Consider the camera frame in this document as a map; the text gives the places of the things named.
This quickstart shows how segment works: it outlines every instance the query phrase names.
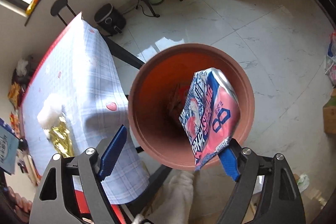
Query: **white wall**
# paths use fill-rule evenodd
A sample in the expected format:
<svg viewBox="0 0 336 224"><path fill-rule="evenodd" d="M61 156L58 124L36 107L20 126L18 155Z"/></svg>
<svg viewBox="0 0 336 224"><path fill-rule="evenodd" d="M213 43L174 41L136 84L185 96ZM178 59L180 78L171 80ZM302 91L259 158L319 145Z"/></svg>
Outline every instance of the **white wall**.
<svg viewBox="0 0 336 224"><path fill-rule="evenodd" d="M95 26L93 17L102 5L112 3L114 7L119 8L131 0L68 1L75 13L82 11L84 19ZM26 18L0 5L0 117L7 122L9 113L13 110L7 93L17 61L29 54L42 57L64 28L57 17L53 18L50 15L50 8L54 2L55 0L41 0L26 27ZM72 18L66 9L61 11L61 15L67 21ZM15 178L11 180L11 184L17 183Z"/></svg>

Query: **person's hand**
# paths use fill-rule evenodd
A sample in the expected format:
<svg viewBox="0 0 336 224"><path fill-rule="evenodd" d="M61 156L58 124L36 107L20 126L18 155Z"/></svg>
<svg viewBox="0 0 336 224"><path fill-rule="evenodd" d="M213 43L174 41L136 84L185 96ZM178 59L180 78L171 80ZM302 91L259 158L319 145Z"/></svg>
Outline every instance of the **person's hand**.
<svg viewBox="0 0 336 224"><path fill-rule="evenodd" d="M29 214L33 203L25 198L20 197L18 193L14 193L11 187L8 187L9 198L16 204L14 210L17 216L23 221L29 222Z"/></svg>

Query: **marble floor tile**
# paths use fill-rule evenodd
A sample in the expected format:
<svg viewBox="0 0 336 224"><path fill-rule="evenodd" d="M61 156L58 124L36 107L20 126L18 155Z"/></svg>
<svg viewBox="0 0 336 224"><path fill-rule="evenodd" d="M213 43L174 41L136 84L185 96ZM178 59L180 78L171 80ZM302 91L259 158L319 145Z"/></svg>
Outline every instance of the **marble floor tile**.
<svg viewBox="0 0 336 224"><path fill-rule="evenodd" d="M283 153L293 172L309 176L310 186L301 196L311 222L320 211L311 191L328 199L336 186L336 138L323 132L322 119L332 90L324 75L324 56L333 28L318 4L165 0L154 9L159 18L146 17L141 10L128 13L117 43L144 62L168 47L191 42L232 56L246 72L255 97L254 123L244 145L260 155ZM138 70L120 62L118 75L128 93ZM143 158L152 173L158 163L146 154ZM233 186L221 166L201 170L195 178L192 218L221 211Z"/></svg>

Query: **blue gripper pad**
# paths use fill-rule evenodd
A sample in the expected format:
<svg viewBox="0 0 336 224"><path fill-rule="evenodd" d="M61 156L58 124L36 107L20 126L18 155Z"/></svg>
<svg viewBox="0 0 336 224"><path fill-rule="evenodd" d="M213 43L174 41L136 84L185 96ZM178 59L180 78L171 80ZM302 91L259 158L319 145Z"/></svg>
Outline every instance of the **blue gripper pad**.
<svg viewBox="0 0 336 224"><path fill-rule="evenodd" d="M127 129L125 126L121 126L100 158L100 169L97 174L100 181L103 181L112 173L114 165L118 160L121 150L124 148L126 140Z"/></svg>
<svg viewBox="0 0 336 224"><path fill-rule="evenodd" d="M220 162L222 163L225 173L234 181L239 179L240 173L238 171L237 158L232 150L227 147L218 154Z"/></svg>

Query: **cardboard box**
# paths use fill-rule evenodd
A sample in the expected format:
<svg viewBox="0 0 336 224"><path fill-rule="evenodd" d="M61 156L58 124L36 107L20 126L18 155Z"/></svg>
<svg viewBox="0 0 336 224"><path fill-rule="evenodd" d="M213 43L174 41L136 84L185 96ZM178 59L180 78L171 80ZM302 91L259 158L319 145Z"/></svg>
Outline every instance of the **cardboard box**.
<svg viewBox="0 0 336 224"><path fill-rule="evenodd" d="M323 106L324 132L336 134L336 89L333 89L330 100Z"/></svg>

